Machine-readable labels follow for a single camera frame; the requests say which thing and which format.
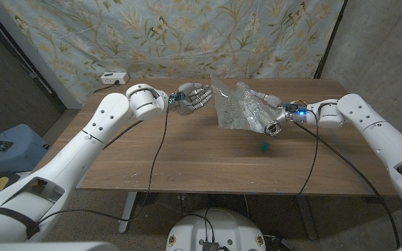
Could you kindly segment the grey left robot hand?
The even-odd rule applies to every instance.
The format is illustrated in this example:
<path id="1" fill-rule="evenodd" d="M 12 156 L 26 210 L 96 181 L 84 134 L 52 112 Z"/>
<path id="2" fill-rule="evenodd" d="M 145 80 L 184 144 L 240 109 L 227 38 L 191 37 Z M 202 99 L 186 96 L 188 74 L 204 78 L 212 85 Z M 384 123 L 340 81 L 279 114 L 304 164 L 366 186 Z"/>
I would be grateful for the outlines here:
<path id="1" fill-rule="evenodd" d="M 204 107 L 212 98 L 209 85 L 187 82 L 169 95 L 168 110 L 187 116 Z"/>

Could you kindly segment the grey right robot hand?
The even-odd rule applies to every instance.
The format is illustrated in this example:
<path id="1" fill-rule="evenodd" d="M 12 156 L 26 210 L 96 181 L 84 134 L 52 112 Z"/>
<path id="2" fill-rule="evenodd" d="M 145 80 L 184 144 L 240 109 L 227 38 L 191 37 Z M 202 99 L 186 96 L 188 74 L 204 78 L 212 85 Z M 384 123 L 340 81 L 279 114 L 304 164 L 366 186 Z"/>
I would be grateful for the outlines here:
<path id="1" fill-rule="evenodd" d="M 282 107 L 282 100 L 273 95 L 267 95 L 265 93 L 257 92 L 254 90 L 250 90 L 252 96 L 258 97 L 261 100 L 264 100 L 269 106 L 269 111 L 274 116 L 274 118 L 281 123 L 286 123 L 287 120 L 285 118 L 285 110 Z"/>

